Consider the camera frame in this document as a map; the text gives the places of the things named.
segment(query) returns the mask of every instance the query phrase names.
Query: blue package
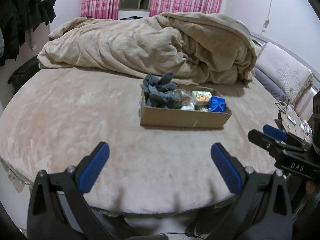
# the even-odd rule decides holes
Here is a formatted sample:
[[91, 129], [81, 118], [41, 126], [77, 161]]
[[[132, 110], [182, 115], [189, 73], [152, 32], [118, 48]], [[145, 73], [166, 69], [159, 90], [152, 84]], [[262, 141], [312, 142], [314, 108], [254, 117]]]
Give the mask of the blue package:
[[224, 113], [226, 111], [226, 101], [224, 98], [212, 96], [209, 101], [209, 108], [211, 112]]

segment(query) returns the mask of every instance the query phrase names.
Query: black cable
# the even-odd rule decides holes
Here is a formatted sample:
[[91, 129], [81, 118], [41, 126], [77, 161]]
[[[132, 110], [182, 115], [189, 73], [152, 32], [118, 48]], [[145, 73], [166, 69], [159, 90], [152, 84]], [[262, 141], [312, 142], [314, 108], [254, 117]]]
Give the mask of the black cable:
[[297, 131], [296, 131], [296, 126], [293, 125], [293, 127], [294, 127], [294, 131], [296, 132], [296, 136], [298, 136]]
[[281, 112], [283, 114], [287, 114], [287, 108], [288, 108], [289, 104], [290, 104], [290, 99], [287, 100], [287, 103], [285, 103], [285, 102], [277, 102], [276, 106], [279, 108], [279, 110], [281, 110]]
[[[183, 234], [183, 235], [187, 236], [185, 233], [164, 233], [164, 234], [159, 234], [158, 236], [175, 235], [175, 234]], [[202, 240], [206, 240], [205, 238], [203, 238], [201, 236], [193, 236], [193, 237], [200, 238]]]

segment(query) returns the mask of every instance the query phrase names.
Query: electrical wire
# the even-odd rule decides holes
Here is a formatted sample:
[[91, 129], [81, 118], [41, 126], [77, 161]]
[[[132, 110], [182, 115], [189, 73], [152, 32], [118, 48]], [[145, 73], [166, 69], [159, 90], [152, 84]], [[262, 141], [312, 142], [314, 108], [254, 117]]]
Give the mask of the electrical wire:
[[293, 127], [294, 127], [294, 131], [296, 132], [296, 136], [298, 136], [297, 131], [296, 131], [296, 126], [293, 125]]
[[[185, 233], [178, 233], [178, 232], [161, 233], [161, 234], [158, 234], [156, 236], [175, 235], [175, 234], [183, 234], [183, 235], [187, 236]], [[193, 236], [193, 237], [200, 238], [202, 240], [206, 240], [205, 238], [203, 238], [201, 236]]]
[[[270, 11], [271, 11], [271, 5], [272, 5], [272, 0], [270, 0], [268, 17], [267, 17], [267, 20], [266, 20], [266, 21], [268, 21], [268, 24], [269, 24], [269, 16], [270, 16]], [[263, 25], [262, 25], [262, 29], [261, 29], [261, 33], [260, 33], [260, 35], [262, 35], [263, 28], [265, 27], [266, 21], [265, 21], [265, 22], [263, 23]]]

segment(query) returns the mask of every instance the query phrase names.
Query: gray cloth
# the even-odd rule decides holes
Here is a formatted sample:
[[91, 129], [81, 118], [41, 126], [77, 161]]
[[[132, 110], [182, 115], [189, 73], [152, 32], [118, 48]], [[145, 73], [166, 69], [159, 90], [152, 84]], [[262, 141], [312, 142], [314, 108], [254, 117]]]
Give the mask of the gray cloth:
[[256, 79], [265, 87], [266, 90], [269, 91], [271, 95], [275, 99], [279, 99], [280, 101], [285, 102], [287, 96], [286, 94], [281, 90], [280, 87], [276, 85], [265, 73], [263, 73], [260, 69], [254, 68]]
[[146, 106], [161, 108], [176, 108], [180, 99], [176, 98], [172, 91], [177, 85], [172, 83], [173, 74], [167, 71], [162, 78], [148, 74], [140, 85], [146, 97]]
[[4, 40], [2, 36], [2, 31], [0, 29], [0, 57], [2, 57], [3, 53], [4, 53]]

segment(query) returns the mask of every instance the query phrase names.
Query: cardboard box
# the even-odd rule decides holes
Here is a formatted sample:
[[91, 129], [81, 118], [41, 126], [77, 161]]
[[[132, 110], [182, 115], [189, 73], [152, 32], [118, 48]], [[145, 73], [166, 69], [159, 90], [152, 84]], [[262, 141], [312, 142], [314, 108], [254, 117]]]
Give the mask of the cardboard box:
[[[179, 85], [179, 88], [188, 91], [209, 91], [213, 96], [219, 96], [219, 92], [207, 87], [195, 85]], [[184, 111], [180, 109], [164, 109], [146, 106], [146, 99], [142, 92], [140, 106], [140, 125], [191, 127], [191, 128], [222, 128], [230, 118], [232, 112], [226, 102], [225, 113], [208, 113], [201, 111]]]

